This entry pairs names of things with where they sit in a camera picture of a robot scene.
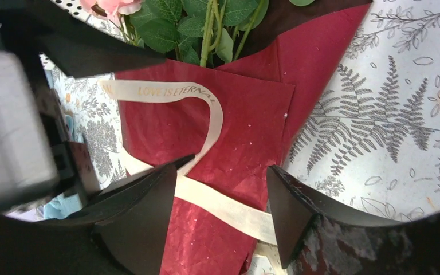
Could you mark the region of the cream ribbon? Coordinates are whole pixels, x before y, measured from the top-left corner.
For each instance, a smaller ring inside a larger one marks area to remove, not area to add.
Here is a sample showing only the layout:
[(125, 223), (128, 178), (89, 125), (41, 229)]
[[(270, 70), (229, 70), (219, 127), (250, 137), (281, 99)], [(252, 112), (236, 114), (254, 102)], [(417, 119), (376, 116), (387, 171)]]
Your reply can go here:
[(206, 102), (210, 110), (207, 135), (201, 150), (195, 154), (193, 160), (178, 170), (175, 196), (261, 241), (263, 246), (277, 247), (271, 214), (243, 204), (189, 176), (189, 172), (198, 163), (212, 156), (223, 128), (223, 109), (211, 90), (194, 82), (100, 80), (97, 84), (114, 100), (165, 104), (196, 98)]

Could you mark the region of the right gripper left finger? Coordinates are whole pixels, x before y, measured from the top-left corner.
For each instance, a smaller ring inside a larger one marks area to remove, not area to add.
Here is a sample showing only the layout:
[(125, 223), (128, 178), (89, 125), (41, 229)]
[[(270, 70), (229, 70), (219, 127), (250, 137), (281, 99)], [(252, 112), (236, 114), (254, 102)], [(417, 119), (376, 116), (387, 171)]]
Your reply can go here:
[(187, 155), (124, 178), (65, 219), (0, 214), (0, 274), (159, 274)]

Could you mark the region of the dark red wrapping paper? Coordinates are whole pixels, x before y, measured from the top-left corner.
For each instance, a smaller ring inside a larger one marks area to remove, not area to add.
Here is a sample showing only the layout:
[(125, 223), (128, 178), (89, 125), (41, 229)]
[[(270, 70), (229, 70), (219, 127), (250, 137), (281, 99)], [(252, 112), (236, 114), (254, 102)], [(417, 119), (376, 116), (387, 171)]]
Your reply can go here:
[[(211, 90), (223, 109), (223, 128), (212, 156), (189, 176), (264, 210), (266, 169), (284, 161), (369, 6), (369, 1), (316, 1), (300, 25), (228, 64), (210, 69), (167, 60), (115, 77), (192, 82)], [(119, 111), (125, 150), (151, 165), (197, 154), (209, 127), (209, 106), (196, 98), (165, 104), (119, 101)], [(175, 198), (160, 274), (242, 274), (256, 242)]]

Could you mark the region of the light blue cloth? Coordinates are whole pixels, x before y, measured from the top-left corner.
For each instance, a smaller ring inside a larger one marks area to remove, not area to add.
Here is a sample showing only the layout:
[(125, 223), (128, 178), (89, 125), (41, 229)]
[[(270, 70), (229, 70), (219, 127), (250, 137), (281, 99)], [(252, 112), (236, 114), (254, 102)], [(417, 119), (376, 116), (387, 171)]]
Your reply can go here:
[(44, 205), (43, 216), (44, 219), (64, 219), (82, 208), (83, 205), (77, 194), (69, 197), (61, 194)]

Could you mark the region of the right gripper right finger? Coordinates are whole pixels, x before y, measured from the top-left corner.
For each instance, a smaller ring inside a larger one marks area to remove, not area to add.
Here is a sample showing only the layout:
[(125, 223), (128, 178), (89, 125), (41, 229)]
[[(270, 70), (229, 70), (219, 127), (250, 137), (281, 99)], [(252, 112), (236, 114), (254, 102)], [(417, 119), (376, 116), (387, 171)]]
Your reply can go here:
[(399, 222), (347, 206), (279, 166), (266, 171), (289, 274), (440, 274), (440, 212)]

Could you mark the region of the pink fake flower bunch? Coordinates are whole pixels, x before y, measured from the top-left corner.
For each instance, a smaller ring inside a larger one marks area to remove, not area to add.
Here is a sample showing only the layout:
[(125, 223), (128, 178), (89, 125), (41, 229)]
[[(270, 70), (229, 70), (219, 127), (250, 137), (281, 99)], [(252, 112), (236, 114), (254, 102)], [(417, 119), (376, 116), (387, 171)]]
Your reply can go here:
[(128, 42), (177, 61), (214, 67), (302, 23), (316, 1), (141, 1), (123, 15)]

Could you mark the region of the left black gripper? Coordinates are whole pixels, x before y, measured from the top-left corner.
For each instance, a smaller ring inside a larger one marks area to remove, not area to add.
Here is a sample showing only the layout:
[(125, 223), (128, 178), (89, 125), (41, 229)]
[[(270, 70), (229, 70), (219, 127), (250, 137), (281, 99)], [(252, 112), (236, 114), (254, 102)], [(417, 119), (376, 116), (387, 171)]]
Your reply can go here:
[(69, 141), (40, 56), (75, 78), (159, 65), (165, 56), (118, 40), (51, 1), (0, 1), (0, 51), (15, 55), (23, 67), (58, 172), (52, 192), (28, 205), (60, 194), (88, 203), (100, 189), (91, 159), (84, 144)]

